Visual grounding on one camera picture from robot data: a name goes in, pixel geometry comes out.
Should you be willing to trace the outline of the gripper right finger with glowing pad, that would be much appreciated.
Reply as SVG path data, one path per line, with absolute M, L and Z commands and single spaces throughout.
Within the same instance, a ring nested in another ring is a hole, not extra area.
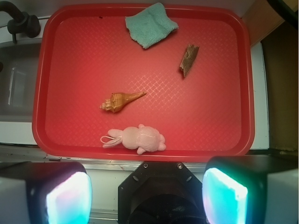
M 211 224 L 297 224 L 298 161 L 270 155 L 211 158 L 202 196 Z

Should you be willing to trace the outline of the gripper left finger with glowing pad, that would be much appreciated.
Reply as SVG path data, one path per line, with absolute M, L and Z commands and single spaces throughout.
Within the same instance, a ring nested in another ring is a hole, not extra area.
M 86 224 L 92 184 L 79 162 L 1 162 L 2 224 Z

